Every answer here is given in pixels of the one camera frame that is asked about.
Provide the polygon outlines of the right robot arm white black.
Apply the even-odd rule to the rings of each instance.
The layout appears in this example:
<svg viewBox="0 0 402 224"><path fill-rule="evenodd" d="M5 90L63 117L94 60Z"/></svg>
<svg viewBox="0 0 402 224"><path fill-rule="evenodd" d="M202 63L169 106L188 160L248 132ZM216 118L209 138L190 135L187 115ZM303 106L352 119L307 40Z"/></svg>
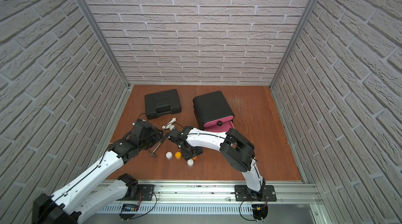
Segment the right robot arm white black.
<svg viewBox="0 0 402 224"><path fill-rule="evenodd" d="M265 179L257 168L255 146L236 129L215 133L187 126L180 132L172 130L167 138L180 148L186 161L202 154L204 148L220 152L234 169L243 174L247 192L256 197L262 195Z"/></svg>

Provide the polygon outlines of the black pink drawer cabinet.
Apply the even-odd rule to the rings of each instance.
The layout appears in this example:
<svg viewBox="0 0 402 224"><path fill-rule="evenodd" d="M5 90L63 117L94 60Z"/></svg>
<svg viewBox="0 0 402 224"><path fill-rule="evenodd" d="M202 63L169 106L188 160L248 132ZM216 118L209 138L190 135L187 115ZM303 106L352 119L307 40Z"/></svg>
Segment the black pink drawer cabinet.
<svg viewBox="0 0 402 224"><path fill-rule="evenodd" d="M193 108L199 129L222 133L234 128L234 113L221 91L193 98Z"/></svg>

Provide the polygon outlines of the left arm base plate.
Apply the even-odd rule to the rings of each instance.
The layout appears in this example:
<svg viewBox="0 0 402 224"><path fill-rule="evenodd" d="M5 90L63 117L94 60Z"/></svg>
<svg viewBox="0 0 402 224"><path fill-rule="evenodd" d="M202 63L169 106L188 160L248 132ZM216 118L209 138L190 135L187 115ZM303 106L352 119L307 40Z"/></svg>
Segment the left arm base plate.
<svg viewBox="0 0 402 224"><path fill-rule="evenodd" d="M151 201L155 185L153 184L138 184L128 187L126 195L120 201Z"/></svg>

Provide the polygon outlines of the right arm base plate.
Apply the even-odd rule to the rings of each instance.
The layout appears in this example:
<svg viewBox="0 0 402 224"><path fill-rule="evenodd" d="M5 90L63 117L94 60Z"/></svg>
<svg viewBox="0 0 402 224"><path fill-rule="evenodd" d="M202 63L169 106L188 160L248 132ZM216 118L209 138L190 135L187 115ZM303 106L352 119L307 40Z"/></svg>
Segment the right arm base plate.
<svg viewBox="0 0 402 224"><path fill-rule="evenodd" d="M263 202L276 202L276 192L273 185L264 185L261 189L253 191L246 185L235 185L234 195L237 202L242 201L263 201Z"/></svg>

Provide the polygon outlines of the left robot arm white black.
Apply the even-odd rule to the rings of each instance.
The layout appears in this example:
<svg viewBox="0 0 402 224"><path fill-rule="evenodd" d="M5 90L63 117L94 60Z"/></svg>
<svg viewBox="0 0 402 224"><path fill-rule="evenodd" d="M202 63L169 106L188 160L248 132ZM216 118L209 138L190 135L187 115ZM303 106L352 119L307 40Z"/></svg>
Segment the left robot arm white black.
<svg viewBox="0 0 402 224"><path fill-rule="evenodd" d="M131 131L108 146L102 157L66 186L37 197L32 207L33 224L82 224L99 210L118 200L152 200L153 186L140 186L128 174L118 177L108 187L92 191L109 175L143 150L149 150L165 139L164 132L142 119Z"/></svg>

